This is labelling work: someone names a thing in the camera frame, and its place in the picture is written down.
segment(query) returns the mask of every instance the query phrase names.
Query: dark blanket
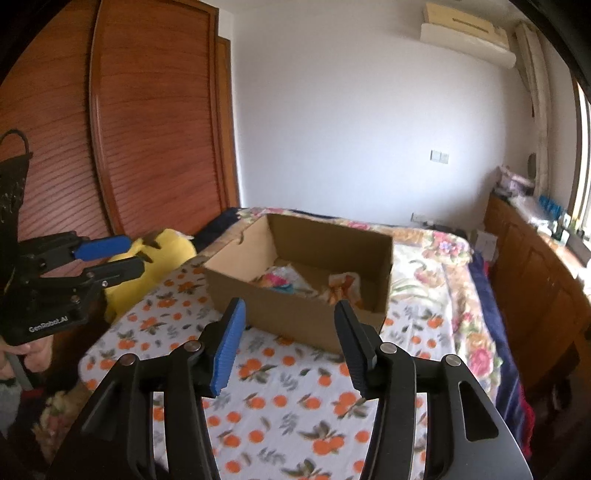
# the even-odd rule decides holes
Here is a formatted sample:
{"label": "dark blanket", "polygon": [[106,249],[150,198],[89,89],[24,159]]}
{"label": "dark blanket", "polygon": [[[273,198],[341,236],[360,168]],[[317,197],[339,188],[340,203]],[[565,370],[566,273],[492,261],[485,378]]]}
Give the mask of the dark blanket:
{"label": "dark blanket", "polygon": [[501,384],[496,396],[496,409],[505,420],[522,451],[527,452],[532,428],[526,418],[526,409],[529,406],[524,405],[525,398],[522,394],[519,371],[511,355],[501,312],[496,305],[495,295],[486,277],[484,259],[480,253],[474,252],[472,262],[468,265],[468,268],[480,298],[486,327],[496,343],[497,354],[503,360]]}
{"label": "dark blanket", "polygon": [[199,230],[191,243],[199,253],[217,240],[234,223],[240,220],[237,208],[229,208]]}

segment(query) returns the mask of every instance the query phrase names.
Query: floral bedsheet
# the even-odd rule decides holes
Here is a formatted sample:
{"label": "floral bedsheet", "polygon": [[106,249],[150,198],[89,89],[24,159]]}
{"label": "floral bedsheet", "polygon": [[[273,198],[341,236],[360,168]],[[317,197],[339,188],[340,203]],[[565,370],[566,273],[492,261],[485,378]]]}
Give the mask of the floral bedsheet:
{"label": "floral bedsheet", "polygon": [[[199,337],[220,318],[207,295],[201,264],[266,213],[251,209],[220,239],[173,272],[114,324],[79,364],[94,390],[123,353],[166,355]],[[414,356],[439,360],[457,353],[494,400],[500,360],[486,330],[462,239],[420,229],[320,220],[371,229],[394,238],[389,310],[381,338]],[[363,468],[376,413],[353,388],[343,357],[250,328],[242,335],[228,386],[203,400],[222,478],[355,480]],[[412,479],[423,477],[426,398],[416,400],[417,430]],[[154,453],[166,466],[162,394],[154,396]]]}

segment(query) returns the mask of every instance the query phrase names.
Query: white wall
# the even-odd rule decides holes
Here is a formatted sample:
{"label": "white wall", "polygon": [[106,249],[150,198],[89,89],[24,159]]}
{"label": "white wall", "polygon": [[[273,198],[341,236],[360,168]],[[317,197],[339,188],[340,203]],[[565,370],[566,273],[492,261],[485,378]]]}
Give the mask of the white wall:
{"label": "white wall", "polygon": [[573,81],[569,68],[552,44],[545,38],[541,39],[541,43],[548,67],[552,101],[548,132],[550,194],[555,202],[568,208],[577,155],[577,111]]}
{"label": "white wall", "polygon": [[217,18],[217,34],[228,40],[233,40],[234,38],[234,15],[222,8],[220,8]]}
{"label": "white wall", "polygon": [[294,0],[235,15],[245,206],[470,228],[496,166],[526,172],[533,120],[517,70],[420,43],[423,5]]}

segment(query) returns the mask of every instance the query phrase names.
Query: human hand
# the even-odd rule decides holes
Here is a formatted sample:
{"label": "human hand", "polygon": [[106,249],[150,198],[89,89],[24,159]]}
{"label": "human hand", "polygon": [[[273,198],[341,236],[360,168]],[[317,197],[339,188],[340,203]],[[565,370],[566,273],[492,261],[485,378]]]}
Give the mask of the human hand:
{"label": "human hand", "polygon": [[0,338],[0,380],[8,380],[14,377],[12,366],[4,353],[26,355],[25,367],[31,372],[43,372],[51,364],[53,336],[41,338],[19,346],[10,346]]}

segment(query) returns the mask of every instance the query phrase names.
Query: pikachu plush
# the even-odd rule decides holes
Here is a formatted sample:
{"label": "pikachu plush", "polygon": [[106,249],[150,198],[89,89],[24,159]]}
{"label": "pikachu plush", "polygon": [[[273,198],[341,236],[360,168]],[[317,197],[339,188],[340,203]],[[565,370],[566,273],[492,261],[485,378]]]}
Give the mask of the pikachu plush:
{"label": "pikachu plush", "polygon": [[137,255],[144,259],[144,274],[135,280],[107,288],[105,320],[114,323],[156,288],[171,272],[197,255],[190,237],[166,229],[158,234],[138,238],[128,252],[109,261]]}

